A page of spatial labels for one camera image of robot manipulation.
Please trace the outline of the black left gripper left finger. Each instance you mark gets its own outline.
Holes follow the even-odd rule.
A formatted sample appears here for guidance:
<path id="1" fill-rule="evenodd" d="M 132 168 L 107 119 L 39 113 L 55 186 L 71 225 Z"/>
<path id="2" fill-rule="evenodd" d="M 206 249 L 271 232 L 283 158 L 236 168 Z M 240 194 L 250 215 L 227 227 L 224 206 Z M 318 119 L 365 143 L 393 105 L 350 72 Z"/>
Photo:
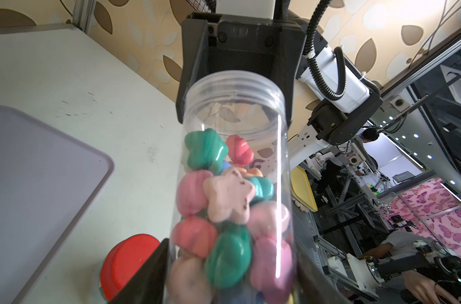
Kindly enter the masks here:
<path id="1" fill-rule="evenodd" d="M 109 304 L 161 304 L 168 270 L 169 239 L 165 238 Z"/>

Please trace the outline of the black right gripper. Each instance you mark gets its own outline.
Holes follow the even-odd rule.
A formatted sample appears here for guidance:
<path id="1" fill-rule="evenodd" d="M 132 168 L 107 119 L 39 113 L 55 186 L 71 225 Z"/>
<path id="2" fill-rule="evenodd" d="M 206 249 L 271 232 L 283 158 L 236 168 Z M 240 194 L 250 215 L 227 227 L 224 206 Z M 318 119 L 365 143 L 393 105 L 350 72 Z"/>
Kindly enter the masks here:
<path id="1" fill-rule="evenodd" d="M 181 24 L 183 67 L 176 111 L 184 122 L 190 87 L 211 73 L 244 70 L 275 76 L 284 95 L 287 126 L 293 121 L 294 81 L 305 32 L 295 22 L 215 13 L 192 13 Z"/>

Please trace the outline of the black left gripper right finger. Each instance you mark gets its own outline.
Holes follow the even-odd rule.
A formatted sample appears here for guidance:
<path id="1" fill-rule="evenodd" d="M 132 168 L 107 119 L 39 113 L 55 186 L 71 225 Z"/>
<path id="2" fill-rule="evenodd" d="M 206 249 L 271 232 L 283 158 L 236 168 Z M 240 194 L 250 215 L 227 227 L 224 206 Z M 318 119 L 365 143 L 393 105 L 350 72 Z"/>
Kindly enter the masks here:
<path id="1" fill-rule="evenodd" d="M 348 303 L 336 290 L 327 277 L 319 270 L 315 262 L 300 244 L 296 244 L 297 285 L 296 303 L 340 304 Z"/>

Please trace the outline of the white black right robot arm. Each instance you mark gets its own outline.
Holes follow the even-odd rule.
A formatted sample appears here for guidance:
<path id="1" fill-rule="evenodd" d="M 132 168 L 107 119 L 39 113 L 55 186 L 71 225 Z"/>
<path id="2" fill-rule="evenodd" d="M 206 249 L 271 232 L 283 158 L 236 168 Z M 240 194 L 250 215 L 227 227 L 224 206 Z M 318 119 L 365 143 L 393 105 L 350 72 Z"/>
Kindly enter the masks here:
<path id="1" fill-rule="evenodd" d="M 236 106 L 261 109 L 280 128 L 292 122 L 293 83 L 299 80 L 319 104 L 289 142 L 291 167 L 309 156 L 346 143 L 382 103 L 378 87 L 318 32 L 329 1 L 309 20 L 292 17 L 288 1 L 208 1 L 208 11 L 182 22 L 184 65 L 177 117 L 198 110 Z"/>

